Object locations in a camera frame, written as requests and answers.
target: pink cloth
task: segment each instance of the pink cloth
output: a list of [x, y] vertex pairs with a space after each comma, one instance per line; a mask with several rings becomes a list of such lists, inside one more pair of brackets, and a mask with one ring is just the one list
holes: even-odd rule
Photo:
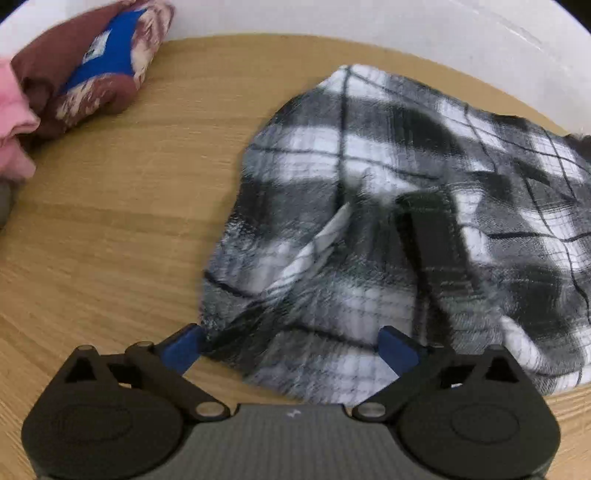
[[10, 180], [29, 179], [35, 164], [21, 148], [16, 135], [35, 131], [39, 118], [29, 109], [10, 66], [0, 58], [0, 176]]

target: clothing label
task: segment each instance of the clothing label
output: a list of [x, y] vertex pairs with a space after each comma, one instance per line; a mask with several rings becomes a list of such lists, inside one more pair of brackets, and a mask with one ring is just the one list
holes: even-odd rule
[[109, 39], [110, 34], [111, 30], [107, 30], [106, 32], [101, 33], [92, 41], [92, 44], [90, 44], [90, 48], [82, 58], [82, 65], [84, 65], [89, 60], [96, 59], [102, 56], [102, 54], [105, 53], [107, 47], [107, 40]]

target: round wooden table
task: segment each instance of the round wooden table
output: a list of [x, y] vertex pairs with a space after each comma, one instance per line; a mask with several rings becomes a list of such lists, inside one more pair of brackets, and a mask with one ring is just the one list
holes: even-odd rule
[[[396, 51], [281, 35], [167, 43], [125, 113], [36, 152], [37, 173], [0, 233], [0, 478], [33, 476], [21, 424], [75, 346], [120, 352], [198, 320], [201, 271], [234, 202], [246, 143], [284, 102], [350, 63], [564, 133], [485, 83]], [[207, 359], [187, 377], [229, 404], [286, 401]], [[563, 432], [548, 477], [588, 478], [591, 388], [548, 403]]]

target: gray cloth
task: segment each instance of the gray cloth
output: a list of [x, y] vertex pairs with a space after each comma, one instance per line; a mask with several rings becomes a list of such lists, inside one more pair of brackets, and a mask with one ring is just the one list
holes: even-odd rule
[[543, 394], [591, 381], [591, 166], [522, 118], [343, 66], [248, 146], [209, 262], [209, 356], [248, 381], [353, 404], [396, 378], [393, 325], [502, 343]]

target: carbon fiber surface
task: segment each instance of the carbon fiber surface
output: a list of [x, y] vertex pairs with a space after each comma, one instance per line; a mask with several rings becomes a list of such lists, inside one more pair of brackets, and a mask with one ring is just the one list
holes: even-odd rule
[[442, 480], [407, 458], [385, 426], [340, 406], [243, 405], [198, 425], [141, 480]]

